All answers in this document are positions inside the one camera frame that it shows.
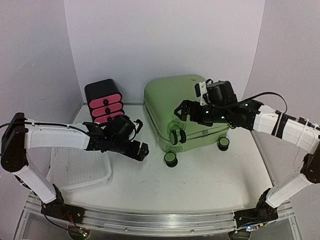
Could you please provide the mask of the white perforated plastic basket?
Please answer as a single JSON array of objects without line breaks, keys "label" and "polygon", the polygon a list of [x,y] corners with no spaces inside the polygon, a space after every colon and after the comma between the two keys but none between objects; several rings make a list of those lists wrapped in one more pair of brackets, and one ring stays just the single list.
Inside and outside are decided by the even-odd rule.
[{"label": "white perforated plastic basket", "polygon": [[51,149],[49,179],[60,191],[75,193],[101,187],[111,175],[107,153],[67,147]]}]

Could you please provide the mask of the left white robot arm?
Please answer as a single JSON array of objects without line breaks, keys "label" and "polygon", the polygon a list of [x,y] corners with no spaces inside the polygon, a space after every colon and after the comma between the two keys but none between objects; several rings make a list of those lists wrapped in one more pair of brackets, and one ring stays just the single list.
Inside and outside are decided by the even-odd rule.
[{"label": "left white robot arm", "polygon": [[11,122],[2,126],[6,128],[1,138],[2,168],[29,187],[57,219],[67,214],[63,196],[39,173],[28,158],[28,149],[64,147],[114,152],[139,162],[149,154],[149,146],[135,139],[143,122],[139,119],[131,121],[126,115],[118,115],[107,123],[65,124],[27,119],[24,113],[18,112]]}]

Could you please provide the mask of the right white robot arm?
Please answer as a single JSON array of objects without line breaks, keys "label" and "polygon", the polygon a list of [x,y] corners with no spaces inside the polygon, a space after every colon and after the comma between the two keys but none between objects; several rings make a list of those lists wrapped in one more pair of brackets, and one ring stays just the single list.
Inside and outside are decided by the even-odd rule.
[{"label": "right white robot arm", "polygon": [[320,182],[320,127],[305,118],[295,118],[256,100],[222,106],[184,100],[173,112],[184,122],[190,120],[208,127],[227,123],[268,134],[306,151],[302,167],[268,190],[262,203],[252,209],[251,216],[257,222],[268,217],[271,208],[276,209],[300,190]]}]

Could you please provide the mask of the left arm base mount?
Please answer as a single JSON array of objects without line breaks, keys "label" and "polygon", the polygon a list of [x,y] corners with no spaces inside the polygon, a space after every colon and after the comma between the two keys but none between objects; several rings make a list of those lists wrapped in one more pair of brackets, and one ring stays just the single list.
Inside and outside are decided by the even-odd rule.
[{"label": "left arm base mount", "polygon": [[84,220],[85,209],[65,203],[48,203],[42,204],[41,213],[54,219],[81,224]]}]

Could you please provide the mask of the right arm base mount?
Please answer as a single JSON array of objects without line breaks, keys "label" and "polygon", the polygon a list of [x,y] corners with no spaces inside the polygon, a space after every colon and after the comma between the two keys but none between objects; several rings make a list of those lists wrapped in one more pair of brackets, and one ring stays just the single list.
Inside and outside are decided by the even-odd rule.
[{"label": "right arm base mount", "polygon": [[238,229],[242,227],[265,224],[278,219],[277,208],[271,207],[265,200],[259,201],[254,208],[238,210],[233,219]]}]

